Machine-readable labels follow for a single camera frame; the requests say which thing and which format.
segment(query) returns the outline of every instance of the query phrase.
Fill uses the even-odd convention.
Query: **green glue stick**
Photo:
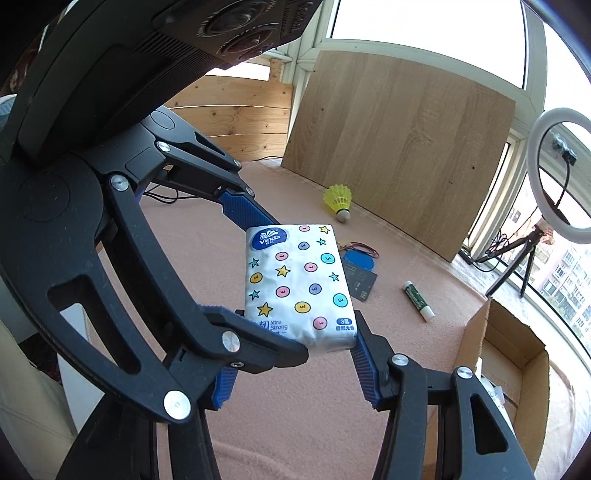
[[[417,308],[418,312],[425,319],[425,321],[431,320],[435,317],[431,307],[427,305],[427,302],[421,297],[421,294],[417,291],[411,281],[406,281],[402,284],[402,289],[408,295],[408,298]]]

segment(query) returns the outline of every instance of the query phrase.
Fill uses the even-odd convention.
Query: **white ring light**
[[[591,228],[575,228],[572,225],[564,223],[558,215],[554,213],[550,204],[544,196],[542,182],[540,180],[540,171],[538,165],[538,154],[542,139],[553,126],[562,122],[571,122],[578,124],[591,133],[591,120],[582,113],[570,108],[554,108],[540,115],[534,122],[530,137],[527,140],[527,173],[530,178],[531,190],[535,201],[542,212],[542,216],[561,236],[575,244],[591,244]]]

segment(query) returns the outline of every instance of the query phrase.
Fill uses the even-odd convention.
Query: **black cable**
[[[257,158],[256,160],[251,160],[251,161],[259,161],[259,160],[266,160],[267,158],[283,158],[283,157],[277,157],[276,155],[268,155],[266,157],[262,157],[262,158]],[[181,197],[178,190],[175,189],[174,197],[168,197],[166,195],[160,195],[159,193],[154,193],[154,190],[157,189],[158,187],[160,187],[161,185],[156,185],[152,188],[150,188],[149,190],[146,190],[145,192],[143,192],[142,195],[146,196],[146,197],[150,197],[154,200],[158,200],[160,203],[164,203],[166,205],[172,205],[173,203],[176,203],[177,200],[185,200],[185,199],[198,199],[201,197],[195,196],[195,195],[187,195],[184,197]]]
[[[485,254],[492,255],[496,250],[506,247],[507,245],[509,245],[509,243],[510,243],[509,238],[504,233],[501,233],[501,231],[499,230],[496,233],[495,237],[492,239],[491,245],[489,246],[489,248],[487,248],[485,250]],[[480,270],[481,272],[484,272],[484,273],[488,273],[488,272],[492,272],[494,269],[496,269],[500,263],[501,263],[501,258],[497,257],[496,258],[496,265],[494,267],[491,267],[488,270],[485,270],[484,268],[479,267],[477,263],[473,263],[472,265],[474,265],[474,267],[477,270]]]
[[[558,208],[558,205],[560,205],[560,202],[562,202],[562,197],[564,197],[564,194],[566,193],[566,188],[569,186],[569,180],[570,180],[570,162],[568,160],[566,160],[566,179],[564,181],[564,187],[562,188],[562,193],[560,194],[560,197],[558,198],[558,202],[556,202],[556,208]]]

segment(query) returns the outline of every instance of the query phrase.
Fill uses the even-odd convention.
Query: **wooden plank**
[[[193,105],[250,105],[291,108],[293,86],[279,82],[206,75],[172,97],[169,108]]]
[[[266,106],[190,106],[173,112],[207,136],[286,134],[290,121],[289,109]]]
[[[269,81],[280,82],[281,74],[283,73],[283,66],[285,64],[278,59],[271,59],[269,61]]]
[[[467,78],[382,55],[321,51],[282,165],[451,261],[491,184],[515,102]]]
[[[286,134],[224,135],[209,137],[218,147],[239,161],[257,160],[262,157],[282,157]]]

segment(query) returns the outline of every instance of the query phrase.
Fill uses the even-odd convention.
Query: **tripod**
[[[473,263],[484,263],[495,257],[500,257],[502,254],[523,245],[523,248],[519,254],[511,261],[509,265],[507,265],[507,268],[502,273],[502,275],[495,280],[495,282],[489,287],[485,294],[487,297],[490,297],[494,292],[496,292],[498,288],[507,280],[507,278],[509,278],[511,274],[517,269],[522,260],[529,255],[530,257],[527,260],[527,268],[525,269],[523,285],[519,291],[519,296],[523,298],[523,295],[525,294],[525,288],[527,287],[527,281],[529,280],[531,274],[531,267],[534,264],[535,247],[540,243],[540,239],[543,236],[544,231],[535,225],[534,229],[527,236],[519,238],[514,242],[511,242],[506,247],[494,250],[493,252],[485,254],[477,259],[473,259],[467,252],[464,252],[463,250],[460,250],[460,255],[468,264],[472,265]]]

